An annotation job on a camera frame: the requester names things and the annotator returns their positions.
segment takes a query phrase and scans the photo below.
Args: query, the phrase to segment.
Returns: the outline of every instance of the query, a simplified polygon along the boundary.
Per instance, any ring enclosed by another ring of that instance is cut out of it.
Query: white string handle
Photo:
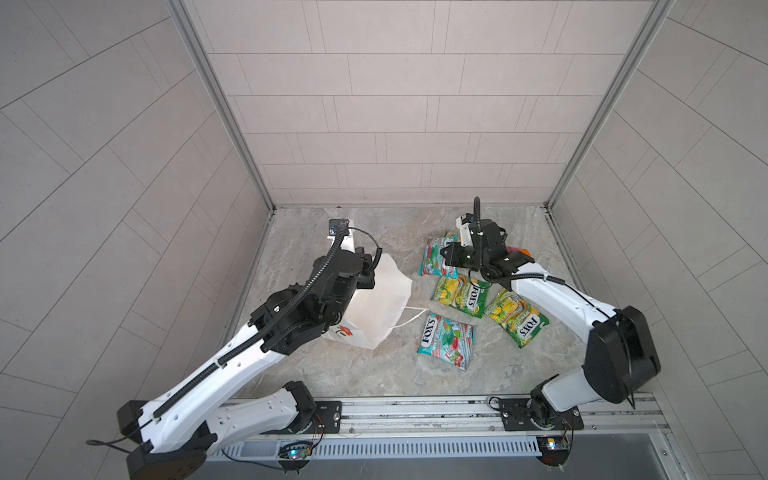
[[[424,313],[424,312],[426,312],[427,310],[429,310],[428,308],[419,308],[419,307],[417,307],[417,306],[406,306],[405,308],[410,308],[410,309],[414,309],[414,310],[421,310],[421,311],[420,311],[420,312],[418,312],[418,313],[417,313],[417,314],[416,314],[416,315],[415,315],[413,318],[411,318],[411,319],[410,319],[410,320],[408,320],[407,322],[405,322],[405,323],[401,323],[400,325],[395,325],[394,327],[392,327],[393,329],[398,329],[398,328],[400,328],[401,326],[406,326],[406,325],[408,325],[408,324],[409,324],[409,323],[411,323],[413,320],[415,320],[415,319],[419,318],[419,317],[422,315],[422,313]]]

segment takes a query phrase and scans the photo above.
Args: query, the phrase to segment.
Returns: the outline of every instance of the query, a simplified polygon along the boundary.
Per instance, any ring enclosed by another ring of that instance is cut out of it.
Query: gray stone table surface
[[[328,220],[349,218],[354,226],[370,232],[392,255],[400,271],[413,280],[410,306],[428,307],[446,318],[475,325],[475,348],[466,371],[416,353],[425,325],[424,313],[409,325],[394,329],[374,350],[324,338],[306,343],[245,385],[236,396],[258,398],[290,380],[302,380],[315,397],[527,393],[555,373],[582,364],[586,345],[549,315],[551,325],[519,349],[489,317],[475,318],[432,300],[439,278],[419,275],[425,243],[430,237],[454,233],[456,217],[471,209],[471,205],[280,209],[273,218],[240,317],[243,325],[271,293],[293,283],[304,283],[313,261],[330,245],[326,239]],[[482,217],[494,220],[509,232],[507,245],[528,249],[553,275],[571,281],[540,207],[483,207]],[[355,242],[366,252],[375,249],[362,234],[355,236]],[[500,289],[494,285],[488,301]],[[415,313],[406,309],[399,322]]]

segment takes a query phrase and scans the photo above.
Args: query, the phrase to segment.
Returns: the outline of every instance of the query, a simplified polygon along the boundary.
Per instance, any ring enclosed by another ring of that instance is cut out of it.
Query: tiled wall
[[[279,205],[543,202],[649,6],[187,0]]]
[[[645,312],[698,478],[768,478],[767,28],[678,0],[554,209],[590,293]]]
[[[163,2],[0,18],[0,476],[127,478],[85,439],[217,347],[267,210]]]

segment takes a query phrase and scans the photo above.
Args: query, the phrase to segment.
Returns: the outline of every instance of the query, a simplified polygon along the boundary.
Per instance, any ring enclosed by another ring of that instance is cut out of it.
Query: fox's candy bag
[[[458,236],[456,235],[427,240],[424,257],[422,258],[422,269],[419,270],[419,275],[450,276],[451,278],[456,278],[458,276],[456,267],[445,265],[445,259],[440,255],[440,250],[449,243],[456,241],[458,241]]]
[[[474,326],[429,312],[419,353],[440,358],[466,370],[474,345]]]
[[[515,292],[502,290],[485,313],[515,340],[520,348],[528,345],[549,319]]]
[[[456,278],[441,278],[435,289],[433,300],[482,318],[485,298],[488,296],[488,282],[470,280],[464,275]]]

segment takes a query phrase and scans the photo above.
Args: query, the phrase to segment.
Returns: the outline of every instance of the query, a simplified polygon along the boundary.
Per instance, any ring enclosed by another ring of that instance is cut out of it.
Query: metal corner post
[[[237,154],[243,161],[248,174],[256,183],[267,208],[269,208],[270,211],[274,211],[275,203],[272,201],[270,193],[266,189],[261,175],[256,168],[256,162],[253,159],[253,155],[245,142],[245,138],[243,138],[242,132],[240,132],[240,129],[237,126],[234,114],[232,113],[232,110],[227,103],[227,98],[216,78],[213,66],[208,61],[203,45],[200,43],[197,32],[192,25],[189,13],[187,12],[187,7],[184,5],[184,0],[165,0],[165,3],[174,24],[176,24],[176,28],[181,34],[181,39],[192,57],[192,62],[195,64],[198,73],[200,73],[200,78],[203,80],[203,84],[210,93],[211,100],[213,100],[214,106],[221,116],[224,128],[227,130],[227,134],[229,134],[235,150],[237,150]]]
[[[654,0],[654,3],[649,8],[643,23],[640,25],[634,40],[627,50],[627,54],[624,56],[624,59],[621,61],[621,64],[616,71],[616,75],[614,75],[611,84],[608,85],[605,95],[603,95],[598,107],[592,114],[592,118],[590,119],[586,130],[584,130],[584,134],[581,135],[581,139],[576,145],[574,153],[571,155],[571,159],[565,165],[563,174],[560,176],[552,193],[545,202],[547,210],[552,211],[554,206],[560,201],[568,182],[571,181],[571,178],[575,175],[579,164],[584,159],[589,147],[592,145],[592,142],[594,142],[594,139],[603,127],[605,120],[608,118],[608,115],[611,113],[611,110],[613,110],[614,105],[616,105],[616,102],[621,96],[621,92],[624,91],[629,79],[643,59],[645,51],[659,31],[659,28],[667,17],[667,12],[673,3],[674,0]]]

